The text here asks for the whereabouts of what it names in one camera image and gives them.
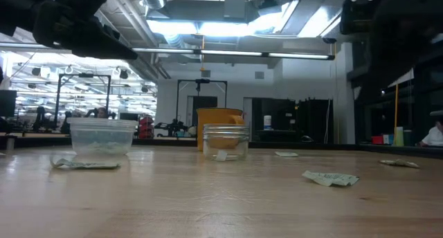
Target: ceiling vent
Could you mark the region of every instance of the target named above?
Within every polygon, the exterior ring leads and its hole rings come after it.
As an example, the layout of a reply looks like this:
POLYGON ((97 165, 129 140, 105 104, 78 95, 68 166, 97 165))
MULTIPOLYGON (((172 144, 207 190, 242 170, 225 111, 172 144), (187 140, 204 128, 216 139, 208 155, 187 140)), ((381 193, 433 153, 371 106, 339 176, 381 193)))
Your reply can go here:
POLYGON ((210 71, 202 71, 201 76, 203 78, 210 78, 210 71))
POLYGON ((256 80, 264 80, 264 72, 256 71, 255 72, 255 79, 256 80))

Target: wooden tabletop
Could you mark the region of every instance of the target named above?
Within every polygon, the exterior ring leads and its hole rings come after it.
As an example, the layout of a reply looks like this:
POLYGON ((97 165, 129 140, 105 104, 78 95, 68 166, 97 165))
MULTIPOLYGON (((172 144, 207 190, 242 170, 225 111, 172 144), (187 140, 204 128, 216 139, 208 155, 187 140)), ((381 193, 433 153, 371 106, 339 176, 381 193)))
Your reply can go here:
POLYGON ((133 147, 118 170, 52 170, 70 147, 0 160, 0 237, 443 237, 443 161, 355 151, 251 149, 206 161, 194 147, 133 147), (378 164, 403 158, 420 170, 378 164), (325 187, 305 170, 360 176, 325 187))

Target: door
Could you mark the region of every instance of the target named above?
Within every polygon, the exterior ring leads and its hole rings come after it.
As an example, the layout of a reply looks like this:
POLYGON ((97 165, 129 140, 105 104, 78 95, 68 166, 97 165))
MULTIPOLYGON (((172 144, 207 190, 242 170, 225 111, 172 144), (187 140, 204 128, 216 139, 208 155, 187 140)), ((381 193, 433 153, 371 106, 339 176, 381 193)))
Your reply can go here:
POLYGON ((192 99, 192 125, 197 125, 197 109, 205 107, 217 107, 217 97, 215 96, 194 96, 192 99))

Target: white shirt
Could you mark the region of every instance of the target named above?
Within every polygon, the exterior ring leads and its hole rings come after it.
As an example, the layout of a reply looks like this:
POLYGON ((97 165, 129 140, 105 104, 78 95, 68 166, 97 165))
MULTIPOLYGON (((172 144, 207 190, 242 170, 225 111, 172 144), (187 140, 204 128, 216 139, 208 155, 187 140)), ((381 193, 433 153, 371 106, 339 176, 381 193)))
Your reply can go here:
POLYGON ((433 127, 422 142, 427 145, 443 146, 443 133, 437 127, 433 127))

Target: person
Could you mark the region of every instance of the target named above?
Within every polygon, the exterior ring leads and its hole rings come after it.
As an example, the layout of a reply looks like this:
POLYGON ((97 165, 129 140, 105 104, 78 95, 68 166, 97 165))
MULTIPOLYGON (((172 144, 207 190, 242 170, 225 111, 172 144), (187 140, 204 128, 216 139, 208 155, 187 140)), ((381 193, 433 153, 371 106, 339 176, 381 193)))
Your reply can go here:
POLYGON ((100 107, 98 109, 97 117, 98 118, 108 118, 108 113, 107 113, 107 111, 106 111, 106 109, 104 107, 100 107))
POLYGON ((419 146, 443 146, 443 116, 435 122, 435 126, 429 130, 429 134, 419 143, 419 146))

